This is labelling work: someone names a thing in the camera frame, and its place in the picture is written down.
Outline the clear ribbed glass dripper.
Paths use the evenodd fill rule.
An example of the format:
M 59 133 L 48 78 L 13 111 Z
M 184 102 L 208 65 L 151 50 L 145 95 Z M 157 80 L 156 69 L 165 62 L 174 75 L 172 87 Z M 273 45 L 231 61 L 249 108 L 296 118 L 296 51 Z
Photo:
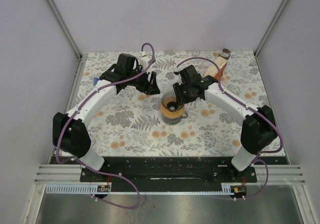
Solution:
M 160 103 L 161 113 L 168 118 L 177 118 L 184 113 L 184 104 L 178 104 L 174 91 L 168 91 L 163 94 Z

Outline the glass coffee server carafe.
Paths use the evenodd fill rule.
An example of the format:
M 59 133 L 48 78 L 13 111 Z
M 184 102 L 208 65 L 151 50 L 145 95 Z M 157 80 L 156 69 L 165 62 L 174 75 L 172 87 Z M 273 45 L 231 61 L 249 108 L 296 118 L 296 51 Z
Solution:
M 164 123 L 169 124 L 169 125 L 178 124 L 181 120 L 186 119 L 187 117 L 188 117 L 187 112 L 184 112 L 181 116 L 179 116 L 177 118 L 168 118 L 168 117 L 164 116 L 163 114 L 161 115 L 161 118 L 164 121 Z

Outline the paper coffee filter pack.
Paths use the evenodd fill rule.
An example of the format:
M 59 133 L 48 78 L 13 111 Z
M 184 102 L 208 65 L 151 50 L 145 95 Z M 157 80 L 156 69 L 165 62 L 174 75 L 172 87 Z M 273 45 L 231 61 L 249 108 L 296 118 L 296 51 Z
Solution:
M 218 72 L 218 69 L 215 65 L 211 64 L 205 71 L 204 76 L 212 76 L 215 79 L 219 80 L 220 76 L 223 76 L 224 74 L 223 72 L 228 61 L 225 58 L 218 56 L 214 62 L 218 66 L 220 72 Z

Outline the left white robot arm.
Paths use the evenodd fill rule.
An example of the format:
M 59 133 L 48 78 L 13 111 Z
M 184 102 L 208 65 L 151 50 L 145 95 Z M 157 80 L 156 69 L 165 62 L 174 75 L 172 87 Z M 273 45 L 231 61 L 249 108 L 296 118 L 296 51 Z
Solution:
M 130 54 L 121 53 L 115 64 L 111 65 L 98 78 L 93 89 L 67 113 L 58 112 L 53 117 L 53 139 L 56 147 L 56 160 L 60 151 L 69 153 L 84 166 L 91 168 L 91 176 L 97 181 L 104 181 L 108 176 L 108 168 L 104 158 L 91 147 L 88 126 L 108 101 L 128 86 L 135 87 L 146 95 L 157 95 L 156 72 L 148 72 L 155 62 L 154 56 L 141 52 L 137 59 Z

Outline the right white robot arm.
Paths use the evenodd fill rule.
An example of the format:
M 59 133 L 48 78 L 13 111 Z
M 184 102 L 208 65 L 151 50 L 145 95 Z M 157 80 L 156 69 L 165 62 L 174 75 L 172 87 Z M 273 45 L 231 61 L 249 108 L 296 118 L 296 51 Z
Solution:
M 227 170 L 230 180 L 240 181 L 245 177 L 245 169 L 278 137 L 272 109 L 267 105 L 250 105 L 223 91 L 216 78 L 202 77 L 193 65 L 174 74 L 180 77 L 180 83 L 173 84 L 178 103 L 187 104 L 200 98 L 222 108 L 241 126 L 241 147 L 231 160 L 233 166 Z

